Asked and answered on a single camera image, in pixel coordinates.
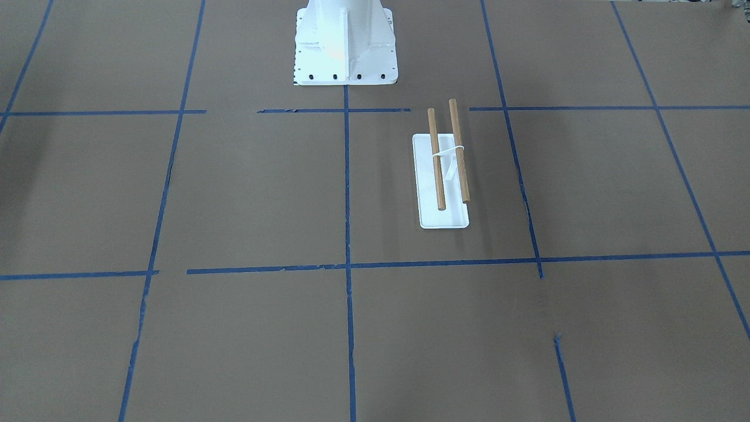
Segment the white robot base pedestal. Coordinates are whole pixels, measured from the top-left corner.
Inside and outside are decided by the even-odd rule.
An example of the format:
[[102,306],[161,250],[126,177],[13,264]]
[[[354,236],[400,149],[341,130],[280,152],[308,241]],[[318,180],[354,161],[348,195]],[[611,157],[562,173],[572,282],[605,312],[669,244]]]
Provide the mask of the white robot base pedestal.
[[380,1],[310,1],[295,17],[293,83],[396,84],[396,29]]

